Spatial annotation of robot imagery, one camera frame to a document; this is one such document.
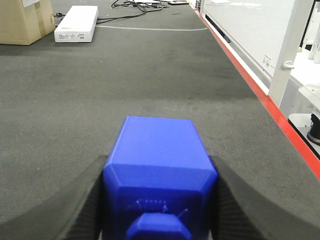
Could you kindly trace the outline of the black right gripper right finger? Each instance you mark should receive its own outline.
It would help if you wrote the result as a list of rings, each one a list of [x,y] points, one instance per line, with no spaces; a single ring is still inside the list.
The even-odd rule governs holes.
[[[278,206],[246,183],[219,156],[210,160],[218,172],[209,204],[215,240],[318,240],[320,228]]]

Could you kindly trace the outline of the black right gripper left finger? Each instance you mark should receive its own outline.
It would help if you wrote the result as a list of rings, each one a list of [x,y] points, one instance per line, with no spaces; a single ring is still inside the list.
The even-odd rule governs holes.
[[[66,187],[1,224],[2,240],[97,240],[102,230],[103,168],[97,157]]]

